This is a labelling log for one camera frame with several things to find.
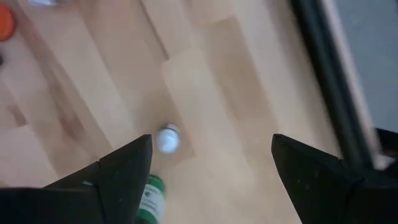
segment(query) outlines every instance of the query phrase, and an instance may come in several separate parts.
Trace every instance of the orange object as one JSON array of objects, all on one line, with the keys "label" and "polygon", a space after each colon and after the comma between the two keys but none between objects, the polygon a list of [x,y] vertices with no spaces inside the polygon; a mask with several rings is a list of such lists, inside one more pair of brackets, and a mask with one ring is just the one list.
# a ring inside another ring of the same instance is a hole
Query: orange object
[{"label": "orange object", "polygon": [[15,21],[8,6],[0,4],[0,41],[8,40],[14,33]]}]

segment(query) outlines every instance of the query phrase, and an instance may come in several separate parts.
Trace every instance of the wooden floor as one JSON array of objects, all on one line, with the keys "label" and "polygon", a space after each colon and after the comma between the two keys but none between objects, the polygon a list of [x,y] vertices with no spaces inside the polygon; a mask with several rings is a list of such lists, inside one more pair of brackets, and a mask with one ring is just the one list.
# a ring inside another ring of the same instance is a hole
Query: wooden floor
[{"label": "wooden floor", "polygon": [[0,185],[45,186],[165,123],[165,223],[299,223],[271,157],[283,133],[336,154],[307,56],[277,0],[0,0]]}]

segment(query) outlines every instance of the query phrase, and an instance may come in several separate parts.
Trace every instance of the bottle label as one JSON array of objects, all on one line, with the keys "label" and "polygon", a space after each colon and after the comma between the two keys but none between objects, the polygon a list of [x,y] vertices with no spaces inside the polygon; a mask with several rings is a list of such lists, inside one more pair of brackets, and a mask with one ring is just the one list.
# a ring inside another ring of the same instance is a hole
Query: bottle label
[{"label": "bottle label", "polygon": [[139,204],[139,217],[151,224],[161,223],[164,216],[165,200],[163,193],[156,187],[147,184]]}]

